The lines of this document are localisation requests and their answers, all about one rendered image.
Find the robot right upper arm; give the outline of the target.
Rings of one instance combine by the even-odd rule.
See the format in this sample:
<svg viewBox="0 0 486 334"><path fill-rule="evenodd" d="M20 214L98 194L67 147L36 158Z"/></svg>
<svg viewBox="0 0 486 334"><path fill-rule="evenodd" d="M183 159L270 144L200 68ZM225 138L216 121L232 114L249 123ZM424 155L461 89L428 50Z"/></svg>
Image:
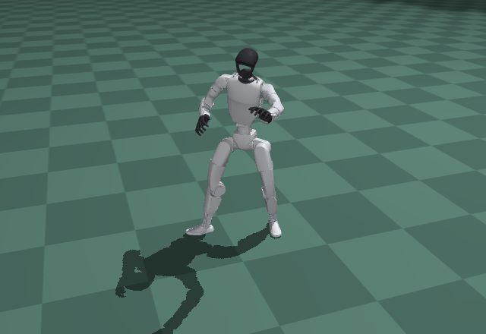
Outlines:
<svg viewBox="0 0 486 334"><path fill-rule="evenodd" d="M208 90L204 103L209 105L210 109L212 109L214 105L213 100L222 92L222 89L226 88L230 77L231 75L229 74L221 75L215 80L211 88Z"/></svg>

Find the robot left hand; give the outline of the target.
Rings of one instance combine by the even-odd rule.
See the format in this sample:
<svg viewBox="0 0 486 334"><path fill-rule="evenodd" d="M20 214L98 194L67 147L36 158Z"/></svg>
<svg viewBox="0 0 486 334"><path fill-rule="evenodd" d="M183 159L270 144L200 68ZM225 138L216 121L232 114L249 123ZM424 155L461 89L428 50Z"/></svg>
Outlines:
<svg viewBox="0 0 486 334"><path fill-rule="evenodd" d="M269 111L267 111L266 109L263 109L263 108L258 108L258 107L250 107L249 110L251 111L251 114L253 113L253 111L256 111L254 113L254 115L257 115L257 113L259 114L259 118L263 121L266 121L268 123L270 123L272 121L272 116L270 114Z"/></svg>

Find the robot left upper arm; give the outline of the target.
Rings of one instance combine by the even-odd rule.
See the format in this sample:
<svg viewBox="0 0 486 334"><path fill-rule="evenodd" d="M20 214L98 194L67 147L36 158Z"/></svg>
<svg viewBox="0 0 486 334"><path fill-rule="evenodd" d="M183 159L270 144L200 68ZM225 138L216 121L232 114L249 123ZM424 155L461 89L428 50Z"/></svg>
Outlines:
<svg viewBox="0 0 486 334"><path fill-rule="evenodd" d="M273 86L268 83L263 83L262 87L260 88L260 94L263 97L264 100L266 100L270 107L273 105L274 102L279 102L281 103L278 95L276 94ZM283 108L284 111L284 108ZM282 113L283 113L282 111ZM281 113L281 114L282 114Z"/></svg>

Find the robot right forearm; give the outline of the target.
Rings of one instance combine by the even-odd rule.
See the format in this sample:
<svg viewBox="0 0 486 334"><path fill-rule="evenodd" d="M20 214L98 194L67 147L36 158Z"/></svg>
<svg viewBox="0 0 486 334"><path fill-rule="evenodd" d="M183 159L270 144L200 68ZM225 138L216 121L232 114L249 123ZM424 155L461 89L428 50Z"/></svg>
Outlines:
<svg viewBox="0 0 486 334"><path fill-rule="evenodd" d="M210 107L209 105L205 104L205 97L200 101L200 105L199 105L199 117L201 117L202 115L204 114L207 114L210 116ZM210 120L209 120L210 121ZM207 122L207 124L209 123L209 121Z"/></svg>

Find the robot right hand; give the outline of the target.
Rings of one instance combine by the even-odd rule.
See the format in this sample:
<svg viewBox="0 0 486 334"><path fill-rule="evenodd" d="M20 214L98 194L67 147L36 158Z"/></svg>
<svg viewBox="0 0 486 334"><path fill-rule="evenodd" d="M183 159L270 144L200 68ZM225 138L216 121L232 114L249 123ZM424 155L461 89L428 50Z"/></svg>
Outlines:
<svg viewBox="0 0 486 334"><path fill-rule="evenodd" d="M209 126L207 125L207 122L208 122L209 120L210 120L210 116L209 116L209 115L207 115L207 114L204 114L204 115L202 115L201 117L199 117L199 119L198 119L198 123L197 123L197 126L196 126L196 129L195 129L195 131L197 132L197 134L198 134L198 135L200 135L200 136L201 136L201 134L200 134L199 132L201 132L201 133L203 134L203 131L202 131L200 128L202 128L204 131L206 130L206 129L204 128L204 125L206 125L207 127L209 127ZM199 131L198 131L198 130L199 130Z"/></svg>

